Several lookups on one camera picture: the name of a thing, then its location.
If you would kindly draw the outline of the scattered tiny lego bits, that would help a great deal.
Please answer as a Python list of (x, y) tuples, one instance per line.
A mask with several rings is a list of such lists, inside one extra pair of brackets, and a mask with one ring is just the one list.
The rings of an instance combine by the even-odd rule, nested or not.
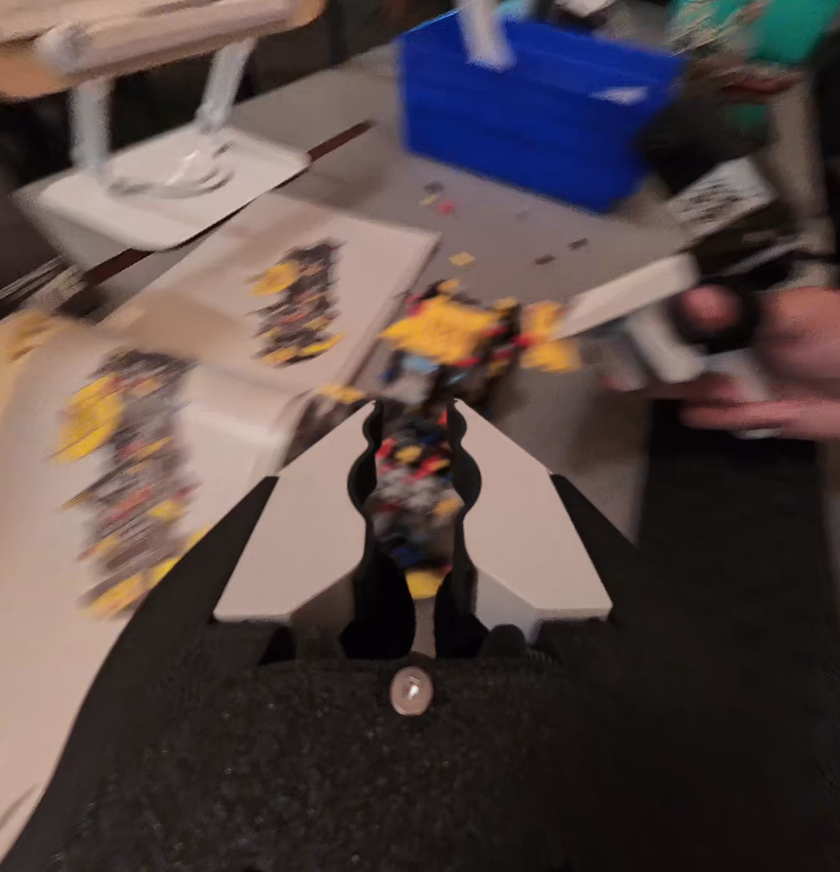
[(535, 200), (518, 206), (477, 201), (440, 180), (425, 183), (423, 192), (418, 207), (435, 215), (447, 260), (455, 268), (469, 268), (479, 258), (543, 267), (585, 251), (592, 241), (592, 226), (571, 209), (560, 212)]

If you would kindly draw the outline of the black table mat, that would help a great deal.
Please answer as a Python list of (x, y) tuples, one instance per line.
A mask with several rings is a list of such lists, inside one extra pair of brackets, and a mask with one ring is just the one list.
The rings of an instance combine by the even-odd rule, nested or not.
[(821, 449), (687, 428), (652, 404), (639, 542), (701, 606), (774, 738), (807, 755), (795, 800), (818, 859), (840, 870), (840, 600)]

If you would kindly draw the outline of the person's right hand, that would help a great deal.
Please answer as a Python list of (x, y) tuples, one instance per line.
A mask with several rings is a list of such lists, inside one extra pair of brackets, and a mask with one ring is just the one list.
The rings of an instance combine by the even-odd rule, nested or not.
[(795, 441), (840, 441), (840, 291), (795, 288), (759, 297), (753, 354), (773, 383), (769, 401), (748, 401), (731, 377), (651, 383), (643, 398), (679, 402), (686, 426), (745, 434), (775, 431)]

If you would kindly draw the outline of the teal felt bag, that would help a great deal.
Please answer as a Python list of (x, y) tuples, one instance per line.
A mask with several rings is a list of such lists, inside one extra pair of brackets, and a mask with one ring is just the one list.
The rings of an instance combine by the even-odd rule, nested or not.
[(811, 71), (822, 136), (840, 151), (840, 1), (672, 2), (667, 42), (696, 55), (733, 54), (763, 71)]

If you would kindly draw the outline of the wooden book stand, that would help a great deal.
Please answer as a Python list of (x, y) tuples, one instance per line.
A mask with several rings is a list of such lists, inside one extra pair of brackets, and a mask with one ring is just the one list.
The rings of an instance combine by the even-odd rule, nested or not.
[[(42, 213), (123, 248), (177, 248), (309, 166), (295, 148), (230, 125), (261, 38), (302, 28), (325, 2), (0, 2), (0, 99), (68, 94), (72, 169), (43, 184)], [(193, 120), (111, 150), (123, 76), (212, 56)]]

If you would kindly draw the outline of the partly built lego car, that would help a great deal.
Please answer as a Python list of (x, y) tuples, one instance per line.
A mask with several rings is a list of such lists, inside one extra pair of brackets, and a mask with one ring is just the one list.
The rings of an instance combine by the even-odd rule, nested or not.
[(515, 365), (549, 374), (580, 369), (578, 342), (556, 339), (566, 307), (513, 297), (484, 304), (455, 280), (413, 294), (381, 333), (390, 351), (381, 376), (382, 440), (367, 503), (376, 541), (404, 572), (410, 595), (427, 601), (450, 571), (454, 522), (463, 507), (454, 484), (449, 402), (488, 414)]

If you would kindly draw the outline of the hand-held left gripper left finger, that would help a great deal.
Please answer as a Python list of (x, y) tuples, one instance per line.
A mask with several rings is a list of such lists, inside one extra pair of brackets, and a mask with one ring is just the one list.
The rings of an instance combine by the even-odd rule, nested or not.
[(343, 630), (353, 620), (365, 523), (348, 480), (368, 447), (363, 427), (374, 409), (365, 404), (283, 468), (215, 606), (216, 621)]

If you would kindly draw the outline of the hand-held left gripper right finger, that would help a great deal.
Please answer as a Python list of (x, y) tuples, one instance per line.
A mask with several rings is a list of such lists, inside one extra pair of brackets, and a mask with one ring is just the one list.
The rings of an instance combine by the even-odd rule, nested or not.
[(606, 620), (612, 600), (560, 498), (552, 474), (461, 400), (448, 414), (479, 492), (460, 496), (464, 548), (474, 581), (468, 601), (487, 629), (540, 631), (548, 622)]

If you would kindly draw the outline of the open instruction booklet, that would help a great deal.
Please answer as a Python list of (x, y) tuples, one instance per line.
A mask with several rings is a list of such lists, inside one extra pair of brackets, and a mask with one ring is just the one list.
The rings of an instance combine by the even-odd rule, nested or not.
[(0, 828), (139, 601), (281, 465), (440, 232), (267, 194), (99, 324), (0, 326)]

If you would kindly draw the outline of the blue plastic bin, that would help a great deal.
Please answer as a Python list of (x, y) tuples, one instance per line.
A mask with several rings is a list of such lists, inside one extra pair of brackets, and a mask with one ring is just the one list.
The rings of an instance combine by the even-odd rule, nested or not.
[(515, 63), (466, 54), (458, 13), (400, 39), (406, 150), (597, 213), (642, 186), (640, 133), (676, 96), (682, 57), (505, 21)]

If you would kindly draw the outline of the white paper card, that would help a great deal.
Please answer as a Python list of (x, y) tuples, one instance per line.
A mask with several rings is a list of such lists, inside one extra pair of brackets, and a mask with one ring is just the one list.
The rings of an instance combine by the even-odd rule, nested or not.
[(456, 1), (455, 9), (468, 61), (493, 71), (513, 68), (515, 57), (504, 32), (499, 2)]

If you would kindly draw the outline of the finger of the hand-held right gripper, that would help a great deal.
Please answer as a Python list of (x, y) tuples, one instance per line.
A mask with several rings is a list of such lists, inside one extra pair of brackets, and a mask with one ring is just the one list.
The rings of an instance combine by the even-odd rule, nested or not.
[(698, 285), (692, 254), (658, 259), (573, 297), (552, 328), (552, 339), (569, 339), (628, 317)]

